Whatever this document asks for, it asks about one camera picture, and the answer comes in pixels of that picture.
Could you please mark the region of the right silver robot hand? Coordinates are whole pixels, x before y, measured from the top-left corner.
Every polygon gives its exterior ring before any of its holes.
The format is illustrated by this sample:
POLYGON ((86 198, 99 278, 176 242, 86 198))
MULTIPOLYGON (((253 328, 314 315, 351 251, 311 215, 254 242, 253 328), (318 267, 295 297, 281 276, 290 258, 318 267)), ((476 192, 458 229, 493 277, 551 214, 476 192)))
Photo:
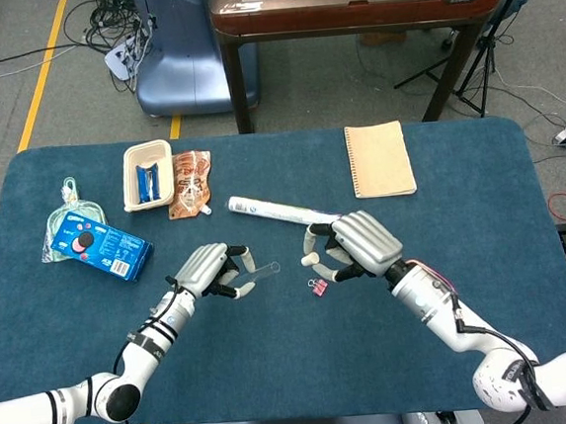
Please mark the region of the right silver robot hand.
POLYGON ((329 224, 310 224, 304 234, 301 265, 330 282, 368 275, 397 284, 410 271, 410 265, 402 259, 402 243, 366 211, 341 215, 329 224), (314 251, 318 236, 328 238, 326 254, 342 262, 344 268, 334 270, 320 261, 314 251))

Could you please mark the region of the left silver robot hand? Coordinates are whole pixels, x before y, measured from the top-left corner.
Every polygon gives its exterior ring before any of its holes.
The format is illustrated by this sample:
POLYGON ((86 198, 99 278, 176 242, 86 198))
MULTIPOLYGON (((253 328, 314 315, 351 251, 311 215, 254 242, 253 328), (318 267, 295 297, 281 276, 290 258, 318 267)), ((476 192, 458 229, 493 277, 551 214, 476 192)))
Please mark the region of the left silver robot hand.
POLYGON ((232 259, 240 257, 249 274, 256 271, 255 261, 250 249, 244 245, 231 246, 225 243, 199 246, 187 259, 174 277, 167 281, 172 285, 175 295, 187 292, 194 299, 209 294, 239 299, 254 290, 256 283, 247 282, 241 288, 229 286, 240 273, 232 259))

